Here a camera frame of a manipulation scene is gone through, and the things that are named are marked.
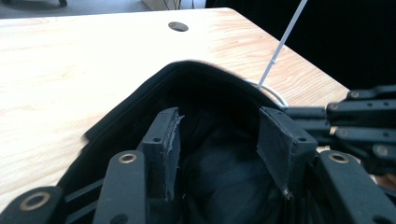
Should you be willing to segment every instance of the black fabric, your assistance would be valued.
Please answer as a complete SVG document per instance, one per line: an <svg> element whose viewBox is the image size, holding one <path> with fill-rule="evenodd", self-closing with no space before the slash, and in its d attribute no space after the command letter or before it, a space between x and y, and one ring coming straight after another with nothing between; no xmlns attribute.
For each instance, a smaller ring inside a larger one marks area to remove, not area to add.
<svg viewBox="0 0 396 224"><path fill-rule="evenodd" d="M86 133L88 145L58 186L67 195L103 178L110 158L135 149L155 116L175 106L184 116L175 211L183 223L277 223L283 198L256 152L259 108L277 106L202 63L167 65L108 113ZM155 211L151 220L163 223Z"/></svg>
<svg viewBox="0 0 396 224"><path fill-rule="evenodd" d="M208 0L280 39L300 0ZM308 0L286 45L350 89L396 83L396 1Z"/></svg>

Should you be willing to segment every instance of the wooden table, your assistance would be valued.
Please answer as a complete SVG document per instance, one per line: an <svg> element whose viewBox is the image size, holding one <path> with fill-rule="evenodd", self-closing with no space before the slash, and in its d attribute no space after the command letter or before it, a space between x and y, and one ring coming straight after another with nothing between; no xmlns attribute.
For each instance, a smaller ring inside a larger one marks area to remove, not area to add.
<svg viewBox="0 0 396 224"><path fill-rule="evenodd" d="M277 43L227 8L0 20L0 211L26 190L55 185L82 135L167 64L193 59L259 80ZM265 83L291 105L347 94L287 47Z"/></svg>

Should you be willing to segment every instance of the wood grain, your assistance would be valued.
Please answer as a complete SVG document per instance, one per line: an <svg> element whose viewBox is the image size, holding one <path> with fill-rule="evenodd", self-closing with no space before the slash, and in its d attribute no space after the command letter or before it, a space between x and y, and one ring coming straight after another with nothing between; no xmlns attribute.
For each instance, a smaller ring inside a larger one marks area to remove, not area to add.
<svg viewBox="0 0 396 224"><path fill-rule="evenodd" d="M167 64L196 60L259 80L277 43L227 8L0 20L0 211L55 185L82 135ZM287 47L265 83L291 105L347 94Z"/></svg>

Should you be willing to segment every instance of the chair caster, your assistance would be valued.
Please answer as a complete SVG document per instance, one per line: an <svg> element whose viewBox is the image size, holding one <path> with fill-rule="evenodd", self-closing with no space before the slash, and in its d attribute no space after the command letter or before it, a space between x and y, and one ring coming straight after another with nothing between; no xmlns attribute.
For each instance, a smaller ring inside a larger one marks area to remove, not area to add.
<svg viewBox="0 0 396 224"><path fill-rule="evenodd" d="M61 7L66 7L67 6L67 1L66 0L59 0L59 3L61 4Z"/></svg>

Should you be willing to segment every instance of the white cable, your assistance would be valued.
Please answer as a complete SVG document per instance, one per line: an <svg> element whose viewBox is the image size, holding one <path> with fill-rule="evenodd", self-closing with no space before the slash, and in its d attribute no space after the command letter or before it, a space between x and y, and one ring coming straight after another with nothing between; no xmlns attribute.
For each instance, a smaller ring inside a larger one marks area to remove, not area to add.
<svg viewBox="0 0 396 224"><path fill-rule="evenodd" d="M262 75L262 79L260 79L259 85L257 85L257 89L258 90L262 86L262 83L264 82L264 80L267 78L268 73L270 72L272 65L276 62L276 57L279 54L279 52L282 49L282 47L285 45L285 42L286 42L286 40L289 37L291 29L293 29L294 24L297 22L297 19L300 17L300 14L303 11L306 2L307 2L307 0L301 0L300 5L297 7L296 12L294 13L293 17L291 18L291 21L290 21L290 23L288 25L288 28L285 31L285 34L283 34L282 38L280 39L279 45L277 46L276 51L275 51L271 61L268 63L268 66L265 69L264 74Z"/></svg>
<svg viewBox="0 0 396 224"><path fill-rule="evenodd" d="M244 79L247 83L258 86L259 83L257 83L256 81L250 80L250 79ZM286 102L285 98L282 97L281 94L279 94L277 91L275 91L274 89L272 89L271 87L267 86L267 85L261 85L261 88L265 89L266 91L270 92L279 102L276 103L277 105L281 106L281 107L289 107L288 102Z"/></svg>

